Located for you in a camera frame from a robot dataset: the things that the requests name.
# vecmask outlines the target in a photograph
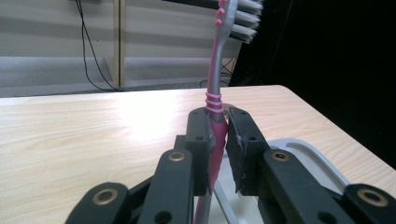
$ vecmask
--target white bristles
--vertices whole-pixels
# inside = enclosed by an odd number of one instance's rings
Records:
[[[254,1],[254,0],[239,0],[238,10],[253,15],[260,15],[262,13],[262,3],[261,1]]]
[[[233,26],[233,29],[231,30],[231,37],[242,40],[243,42],[248,44],[253,39],[256,33],[257,31],[255,29],[235,24]]]
[[[250,43],[260,23],[261,0],[239,0],[231,37]]]
[[[243,11],[236,11],[235,24],[243,25],[249,28],[257,28],[259,26],[260,18]]]

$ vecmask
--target wooden table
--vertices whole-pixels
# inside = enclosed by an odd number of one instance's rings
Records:
[[[281,86],[226,88],[223,102],[255,119],[267,140],[312,144],[352,183],[396,197],[396,172]],[[205,90],[0,99],[0,220],[63,223],[87,190],[132,187],[153,175]]]

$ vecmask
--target dark background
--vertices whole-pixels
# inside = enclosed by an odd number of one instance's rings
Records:
[[[230,86],[288,87],[395,169],[395,75],[396,1],[266,0]]]

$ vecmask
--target toothbrush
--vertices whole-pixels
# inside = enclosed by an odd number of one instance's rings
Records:
[[[233,38],[249,43],[256,34],[259,16],[262,11],[260,0],[219,0],[219,10],[216,13],[216,36],[213,43],[209,66],[206,111],[209,113],[210,124],[216,139],[209,158],[209,187],[212,192],[219,175],[219,168],[225,146],[225,136],[228,124],[224,118],[220,94],[220,70],[222,52],[231,35]],[[198,199],[194,223],[207,223],[211,203],[211,193]]]

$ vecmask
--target cable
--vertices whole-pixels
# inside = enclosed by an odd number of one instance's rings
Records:
[[[228,61],[226,64],[222,64],[221,65],[221,69],[225,69],[225,70],[227,70],[227,72],[231,75],[233,72],[232,71],[230,71],[226,66],[230,63],[230,62],[232,62],[233,61],[233,59],[231,59],[230,61]]]
[[[87,35],[88,41],[89,41],[89,43],[90,43],[91,50],[92,50],[92,54],[93,54],[93,58],[95,59],[95,63],[96,63],[96,66],[97,66],[97,68],[98,68],[98,70],[99,70],[99,72],[100,72],[100,75],[102,76],[102,78],[105,80],[105,82],[107,83],[107,85],[108,85],[111,89],[113,89],[114,91],[122,91],[122,90],[120,90],[120,89],[114,88],[114,87],[106,80],[105,76],[103,75],[102,70],[100,69],[99,63],[98,63],[98,61],[97,61],[97,59],[96,59],[96,54],[95,54],[95,51],[94,51],[94,49],[93,49],[93,45],[92,45],[92,42],[91,42],[91,39],[90,39],[90,35],[88,34],[87,27],[85,26],[84,13],[82,12],[81,0],[76,0],[76,4],[77,4],[77,7],[78,7],[79,16],[81,17],[81,37],[82,37],[82,48],[83,48],[82,53],[83,53],[83,58],[84,58],[85,76],[87,77],[87,79],[91,82],[91,84],[92,84],[96,89],[101,90],[101,91],[112,91],[112,90],[102,89],[102,88],[96,86],[96,85],[91,81],[90,77],[88,76],[88,68],[87,68],[87,60],[86,60],[86,52],[85,52],[85,37],[84,37],[84,31],[85,31],[85,34]]]

